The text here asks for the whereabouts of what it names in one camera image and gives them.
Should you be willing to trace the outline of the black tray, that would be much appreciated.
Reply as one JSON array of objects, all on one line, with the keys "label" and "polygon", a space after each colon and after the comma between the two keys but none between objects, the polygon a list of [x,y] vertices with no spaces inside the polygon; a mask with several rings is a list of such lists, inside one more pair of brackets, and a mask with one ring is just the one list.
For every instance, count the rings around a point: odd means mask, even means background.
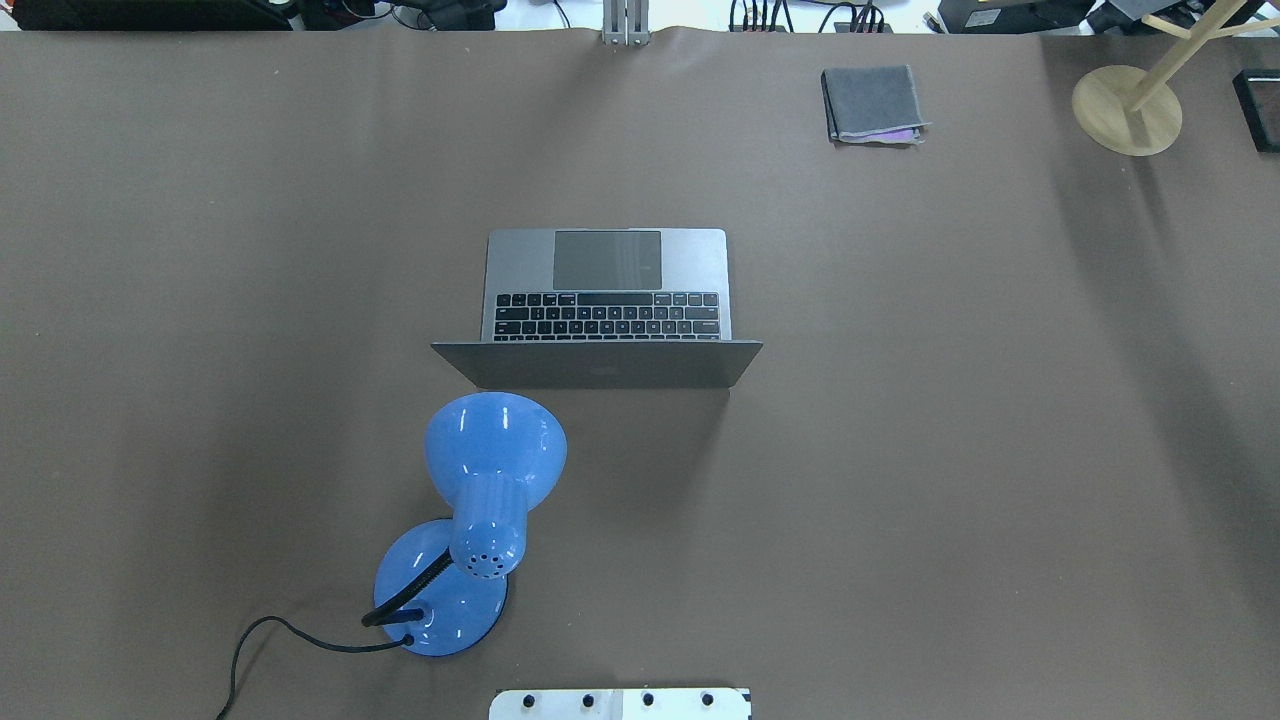
[{"label": "black tray", "polygon": [[1279,154],[1279,70],[1244,69],[1231,85],[1256,150]]}]

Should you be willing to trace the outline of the grey laptop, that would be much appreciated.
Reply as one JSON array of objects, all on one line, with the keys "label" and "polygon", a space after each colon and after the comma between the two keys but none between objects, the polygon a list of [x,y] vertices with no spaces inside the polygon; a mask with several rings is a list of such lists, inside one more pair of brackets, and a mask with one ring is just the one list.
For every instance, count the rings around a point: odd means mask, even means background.
[{"label": "grey laptop", "polygon": [[727,389],[763,343],[733,333],[721,229],[508,228],[479,340],[434,348],[481,389]]}]

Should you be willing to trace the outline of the wooden mug tree stand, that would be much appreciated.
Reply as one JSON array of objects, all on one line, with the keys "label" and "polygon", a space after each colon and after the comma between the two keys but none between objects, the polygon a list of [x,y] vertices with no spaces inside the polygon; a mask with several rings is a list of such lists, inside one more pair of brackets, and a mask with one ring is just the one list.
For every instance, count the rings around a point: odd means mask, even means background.
[{"label": "wooden mug tree stand", "polygon": [[1279,18],[1229,26],[1245,4],[1216,1],[1189,29],[1153,14],[1140,22],[1178,41],[1151,70],[1138,67],[1100,67],[1083,76],[1071,94],[1079,127],[1098,145],[1123,155],[1142,158],[1169,149],[1183,128],[1183,110],[1169,79],[1208,41],[1262,29],[1275,29]]}]

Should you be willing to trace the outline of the folded grey cloth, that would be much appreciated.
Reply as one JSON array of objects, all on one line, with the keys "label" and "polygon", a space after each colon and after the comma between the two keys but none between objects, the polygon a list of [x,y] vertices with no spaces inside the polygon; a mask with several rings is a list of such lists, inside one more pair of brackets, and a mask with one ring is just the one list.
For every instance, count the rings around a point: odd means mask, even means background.
[{"label": "folded grey cloth", "polygon": [[827,135],[833,143],[909,146],[924,141],[911,67],[838,67],[820,73]]}]

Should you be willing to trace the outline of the blue desk lamp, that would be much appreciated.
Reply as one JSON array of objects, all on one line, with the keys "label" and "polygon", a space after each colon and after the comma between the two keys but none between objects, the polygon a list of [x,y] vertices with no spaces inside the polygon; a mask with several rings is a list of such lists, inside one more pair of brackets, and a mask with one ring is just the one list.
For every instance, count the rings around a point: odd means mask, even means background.
[{"label": "blue desk lamp", "polygon": [[479,392],[436,411],[424,457],[451,515],[385,552],[361,623],[428,657],[463,652],[499,621],[524,560],[529,514],[554,489],[568,443],[556,416],[521,395]]}]

